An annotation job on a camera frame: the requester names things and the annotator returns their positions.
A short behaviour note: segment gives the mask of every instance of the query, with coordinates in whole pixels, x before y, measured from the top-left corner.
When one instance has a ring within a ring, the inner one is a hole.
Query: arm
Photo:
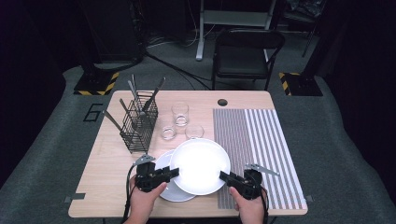
[[[230,187],[230,193],[236,201],[235,210],[239,211],[242,223],[244,224],[262,224],[264,221],[264,207],[260,197],[254,200],[246,200],[238,190]]]
[[[134,176],[131,178],[131,212],[124,224],[145,224],[149,220],[149,215],[154,207],[154,202],[165,190],[166,183],[161,183],[156,189],[151,192],[144,192],[135,188]]]

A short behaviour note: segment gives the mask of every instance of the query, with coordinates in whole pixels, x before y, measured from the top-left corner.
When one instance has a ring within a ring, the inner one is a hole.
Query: wire utensil holder
[[[131,153],[134,151],[147,153],[158,118],[158,107],[153,98],[148,109],[141,111],[141,105],[152,97],[152,92],[138,91],[137,96],[137,99],[133,99],[125,111],[120,135]]]

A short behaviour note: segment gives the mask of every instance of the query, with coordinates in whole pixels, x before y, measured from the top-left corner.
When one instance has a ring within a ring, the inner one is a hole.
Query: striped placemat
[[[282,129],[274,109],[214,109],[215,141],[224,147],[231,170],[243,176],[245,164],[259,165],[279,172],[262,173],[262,185],[268,190],[270,209],[306,209],[300,186]],[[219,190],[219,209],[233,209],[228,187]]]

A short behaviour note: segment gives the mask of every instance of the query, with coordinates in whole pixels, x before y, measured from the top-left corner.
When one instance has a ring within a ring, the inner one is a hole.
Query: white plate
[[[163,167],[169,166],[173,153],[174,150],[170,150],[162,154],[161,157],[155,161],[155,169],[162,169]],[[163,193],[161,193],[160,196],[163,197],[165,200],[174,203],[186,202],[187,200],[195,197],[195,195],[189,194],[179,188],[178,185],[175,184],[174,178],[172,178],[171,181],[167,184],[166,189],[163,191]]]
[[[173,178],[184,191],[195,195],[215,192],[224,185],[220,171],[229,174],[230,158],[216,142],[195,138],[182,143],[173,153],[170,168],[179,168],[179,176]]]

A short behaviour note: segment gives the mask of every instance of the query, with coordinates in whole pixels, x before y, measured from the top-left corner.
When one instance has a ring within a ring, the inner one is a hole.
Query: robotic hand
[[[247,200],[253,200],[262,193],[262,173],[257,170],[246,169],[244,171],[244,177],[236,175],[233,172],[227,175],[220,171],[219,178],[223,180],[228,187],[236,188],[239,194]]]
[[[162,182],[169,183],[171,178],[178,176],[178,168],[170,170],[169,166],[155,170],[154,158],[145,155],[136,162],[136,186],[145,192],[157,188]]]

